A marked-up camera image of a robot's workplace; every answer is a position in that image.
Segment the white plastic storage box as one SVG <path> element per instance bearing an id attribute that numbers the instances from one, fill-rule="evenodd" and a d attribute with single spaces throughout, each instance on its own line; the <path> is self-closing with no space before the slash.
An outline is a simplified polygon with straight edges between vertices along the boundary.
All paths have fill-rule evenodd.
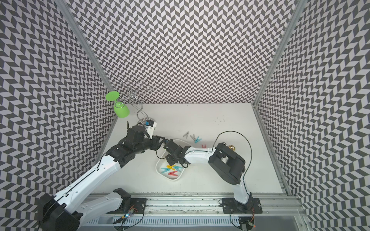
<path id="1" fill-rule="evenodd" d="M 161 148 L 157 151 L 157 156 L 159 157 L 159 159 L 155 165 L 155 170 L 160 176 L 170 181 L 177 181 L 181 178 L 182 174 L 185 171 L 185 168 L 178 163 L 174 165 L 169 165 L 165 158 L 167 155 L 168 152 L 164 149 L 164 145 L 162 145 Z"/>

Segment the red clothespin bottom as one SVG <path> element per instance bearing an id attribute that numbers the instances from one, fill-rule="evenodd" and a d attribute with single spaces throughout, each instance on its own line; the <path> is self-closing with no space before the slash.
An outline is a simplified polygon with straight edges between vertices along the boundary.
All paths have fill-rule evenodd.
<path id="1" fill-rule="evenodd" d="M 178 177 L 177 173 L 178 171 L 172 171 L 172 172 L 169 172 L 168 175 L 173 176 L 173 177 Z"/>

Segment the teal clothespin bottom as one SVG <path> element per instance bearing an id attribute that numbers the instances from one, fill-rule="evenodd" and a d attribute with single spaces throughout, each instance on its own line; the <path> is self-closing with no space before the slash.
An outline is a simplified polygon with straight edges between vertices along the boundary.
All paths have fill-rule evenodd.
<path id="1" fill-rule="evenodd" d="M 168 172 L 168 171 L 171 171 L 171 169 L 170 169 L 170 168 L 167 168 L 167 167 L 162 168 L 162 169 L 161 169 L 161 174 L 164 174 L 164 173 L 166 173 L 166 172 Z"/>

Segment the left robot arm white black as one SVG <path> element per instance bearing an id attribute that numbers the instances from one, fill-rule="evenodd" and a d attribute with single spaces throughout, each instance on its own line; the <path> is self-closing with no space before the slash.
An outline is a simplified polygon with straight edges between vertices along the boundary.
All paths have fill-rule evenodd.
<path id="1" fill-rule="evenodd" d="M 146 150 L 157 151 L 164 137 L 154 127 L 135 125 L 112 146 L 89 171 L 55 195 L 44 194 L 37 202 L 38 228 L 43 231 L 76 231 L 83 224 L 108 212 L 131 210 L 132 196 L 122 188 L 87 204 L 84 200 L 107 178 Z"/>

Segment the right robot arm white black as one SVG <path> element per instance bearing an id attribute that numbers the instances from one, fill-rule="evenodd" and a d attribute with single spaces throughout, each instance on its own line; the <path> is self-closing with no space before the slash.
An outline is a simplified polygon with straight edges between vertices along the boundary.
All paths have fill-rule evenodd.
<path id="1" fill-rule="evenodd" d="M 211 148 L 181 147 L 173 139 L 164 141 L 167 151 L 166 161 L 170 165 L 180 164 L 188 167 L 191 164 L 208 164 L 227 183 L 234 186 L 234 200 L 247 205 L 251 200 L 245 182 L 249 166 L 245 159 L 224 143 L 215 144 Z"/>

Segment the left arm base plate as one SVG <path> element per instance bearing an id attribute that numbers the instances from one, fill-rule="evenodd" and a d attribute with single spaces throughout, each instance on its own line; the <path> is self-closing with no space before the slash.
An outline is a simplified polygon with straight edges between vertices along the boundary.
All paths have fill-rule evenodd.
<path id="1" fill-rule="evenodd" d="M 134 210 L 134 214 L 143 214 L 146 208 L 146 198 L 131 198 L 130 200 L 123 200 L 117 210 L 110 211 L 108 214 L 127 214 L 130 209 Z"/>

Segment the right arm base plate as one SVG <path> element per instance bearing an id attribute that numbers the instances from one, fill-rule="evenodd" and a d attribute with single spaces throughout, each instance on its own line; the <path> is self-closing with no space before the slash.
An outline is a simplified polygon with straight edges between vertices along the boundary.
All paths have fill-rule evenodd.
<path id="1" fill-rule="evenodd" d="M 222 198 L 221 206 L 224 214 L 262 214 L 262 205 L 259 198 L 250 197 L 246 204 L 236 201 L 234 198 Z"/>

